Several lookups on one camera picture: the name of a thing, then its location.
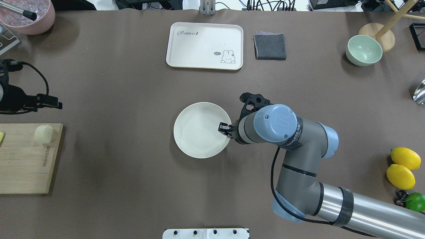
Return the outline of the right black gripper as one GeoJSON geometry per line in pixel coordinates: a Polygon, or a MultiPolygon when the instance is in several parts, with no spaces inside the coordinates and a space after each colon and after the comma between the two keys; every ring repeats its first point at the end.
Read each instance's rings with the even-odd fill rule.
{"type": "Polygon", "coordinates": [[[221,122],[219,123],[219,127],[217,129],[222,134],[230,134],[229,138],[236,138],[236,133],[234,133],[234,131],[237,130],[240,121],[245,116],[255,113],[265,106],[271,105],[270,100],[264,98],[261,94],[245,92],[241,94],[239,99],[242,103],[244,103],[239,119],[232,124],[221,122]]]}

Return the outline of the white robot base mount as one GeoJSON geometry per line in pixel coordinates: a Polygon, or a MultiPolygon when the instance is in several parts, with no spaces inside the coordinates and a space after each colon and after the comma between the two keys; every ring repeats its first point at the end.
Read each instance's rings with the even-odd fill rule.
{"type": "Polygon", "coordinates": [[[245,228],[188,228],[166,229],[163,239],[250,239],[245,228]]]}

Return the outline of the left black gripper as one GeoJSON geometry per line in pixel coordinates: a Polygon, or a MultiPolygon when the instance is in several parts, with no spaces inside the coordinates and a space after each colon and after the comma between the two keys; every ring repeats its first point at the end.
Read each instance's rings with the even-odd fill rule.
{"type": "Polygon", "coordinates": [[[27,65],[43,79],[43,74],[32,64],[14,59],[1,60],[1,113],[37,112],[41,108],[63,109],[58,97],[47,94],[27,95],[23,89],[9,84],[9,72],[20,71],[27,65]]]}

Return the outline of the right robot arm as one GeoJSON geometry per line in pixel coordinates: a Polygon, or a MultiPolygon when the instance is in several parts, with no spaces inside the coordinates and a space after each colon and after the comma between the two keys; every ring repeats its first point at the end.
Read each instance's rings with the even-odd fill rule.
{"type": "Polygon", "coordinates": [[[424,213],[385,203],[349,189],[323,184],[317,173],[339,145],[337,132],[272,104],[261,94],[243,93],[240,118],[218,131],[242,145],[277,146],[271,166],[272,209],[294,222],[325,224],[360,235],[423,239],[424,213]]]}

